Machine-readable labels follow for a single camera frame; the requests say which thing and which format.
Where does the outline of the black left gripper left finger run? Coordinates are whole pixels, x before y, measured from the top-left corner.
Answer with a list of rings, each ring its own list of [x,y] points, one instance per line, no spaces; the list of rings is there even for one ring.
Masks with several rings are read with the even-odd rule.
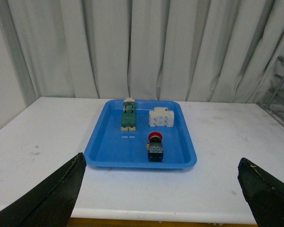
[[[0,227],[65,227],[77,201],[86,160],[77,154],[0,211]]]

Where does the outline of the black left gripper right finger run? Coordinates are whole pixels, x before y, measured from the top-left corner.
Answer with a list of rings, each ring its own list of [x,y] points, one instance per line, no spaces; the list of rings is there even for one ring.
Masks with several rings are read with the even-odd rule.
[[[238,181],[259,227],[284,227],[284,183],[246,158],[238,165]]]

